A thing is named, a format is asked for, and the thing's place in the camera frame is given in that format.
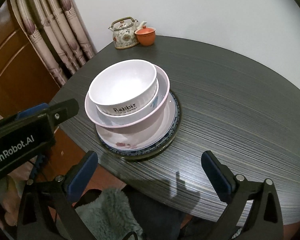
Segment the blue floral plate with brown rim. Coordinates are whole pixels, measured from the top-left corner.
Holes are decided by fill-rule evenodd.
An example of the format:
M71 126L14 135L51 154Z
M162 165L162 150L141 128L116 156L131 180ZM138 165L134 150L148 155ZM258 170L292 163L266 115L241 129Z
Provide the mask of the blue floral plate with brown rim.
M137 151L119 151L115 150L113 148L110 148L108 145L106 145L104 142L101 141L100 137L98 136L98 133L96 131L96 126L95 126L95 131L97 133L97 139L101 146L110 154L118 157L118 158L123 158L126 161L140 161L144 159L149 159L152 158L153 156L159 154L160 152L164 151L168 145L173 141L173 139L176 136L176 133L178 132L180 123L181 123L181 116L182 116L182 111L181 111L181 104L176 96L176 94L173 91L170 91L175 99L175 102L177 103L177 110L178 110L178 115L176 118L176 121L173 123L172 128L161 138L158 142L152 144L151 146L148 146L147 148L143 148Z

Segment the brown wooden door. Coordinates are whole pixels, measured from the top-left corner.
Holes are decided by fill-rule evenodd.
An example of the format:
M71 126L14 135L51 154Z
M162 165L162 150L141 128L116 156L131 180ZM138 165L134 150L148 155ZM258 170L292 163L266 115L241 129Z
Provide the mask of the brown wooden door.
M0 8L0 115L49 103L59 89L5 1Z

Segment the beige patterned curtain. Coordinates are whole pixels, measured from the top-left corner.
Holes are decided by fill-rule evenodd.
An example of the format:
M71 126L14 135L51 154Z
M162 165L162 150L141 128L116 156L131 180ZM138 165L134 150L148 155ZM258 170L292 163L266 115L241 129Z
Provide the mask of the beige patterned curtain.
M10 0L22 31L59 86L95 56L73 0Z

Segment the large pink bowl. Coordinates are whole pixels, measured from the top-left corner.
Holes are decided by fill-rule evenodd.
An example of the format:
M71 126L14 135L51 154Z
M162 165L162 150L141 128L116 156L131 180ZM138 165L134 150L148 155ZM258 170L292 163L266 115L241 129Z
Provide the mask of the large pink bowl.
M166 72L156 66L157 69L157 92L153 100L145 106L144 110L139 110L132 114L117 117L108 117L97 109L97 106L86 95L84 107L88 118L97 126L105 128L111 132L133 133L139 132L151 126L164 111L167 97L170 93L170 80Z

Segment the white rabbit bowl pink base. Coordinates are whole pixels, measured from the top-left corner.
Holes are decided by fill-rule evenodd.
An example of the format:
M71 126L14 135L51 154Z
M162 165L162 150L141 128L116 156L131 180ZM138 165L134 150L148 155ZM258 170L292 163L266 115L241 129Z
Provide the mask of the white rabbit bowl pink base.
M91 82L88 96L104 113L121 116L138 111L157 91L157 69L139 59L115 63Z

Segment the white plate with pink roses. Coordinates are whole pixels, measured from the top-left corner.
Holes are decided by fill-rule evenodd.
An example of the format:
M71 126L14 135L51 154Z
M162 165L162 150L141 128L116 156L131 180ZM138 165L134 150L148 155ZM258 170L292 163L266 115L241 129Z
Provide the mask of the white plate with pink roses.
M170 92L163 113L151 126L139 132L120 134L96 125L101 141L119 151L137 151L158 142L172 128L178 115L177 103Z

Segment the floral ceramic teapot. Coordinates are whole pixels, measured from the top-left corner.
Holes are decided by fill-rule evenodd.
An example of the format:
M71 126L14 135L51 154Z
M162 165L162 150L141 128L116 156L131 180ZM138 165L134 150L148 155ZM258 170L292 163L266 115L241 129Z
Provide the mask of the floral ceramic teapot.
M139 22L132 17L124 17L114 21L108 28L112 32L116 49L132 48L139 44L135 32L146 25L146 21Z

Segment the grey fluffy sleeve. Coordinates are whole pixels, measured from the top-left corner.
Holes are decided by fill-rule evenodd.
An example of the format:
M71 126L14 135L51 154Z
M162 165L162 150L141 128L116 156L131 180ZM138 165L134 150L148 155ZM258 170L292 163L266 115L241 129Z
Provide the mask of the grey fluffy sleeve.
M90 189L74 209L96 239L143 239L143 229L120 189Z

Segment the white bowl with blue base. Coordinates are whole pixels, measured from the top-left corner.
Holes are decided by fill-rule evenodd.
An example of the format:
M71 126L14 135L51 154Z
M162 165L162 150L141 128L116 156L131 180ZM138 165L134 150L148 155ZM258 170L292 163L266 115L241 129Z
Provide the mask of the white bowl with blue base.
M88 98L99 122L126 125L157 106L159 81L156 67L142 60L116 63L92 81Z

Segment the orange lidded tea cup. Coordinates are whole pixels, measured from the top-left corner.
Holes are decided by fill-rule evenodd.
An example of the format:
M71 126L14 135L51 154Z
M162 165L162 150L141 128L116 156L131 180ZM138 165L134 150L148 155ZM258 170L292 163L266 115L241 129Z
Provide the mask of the orange lidded tea cup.
M155 42L155 28L143 26L135 31L135 35L139 43L143 46L151 46Z

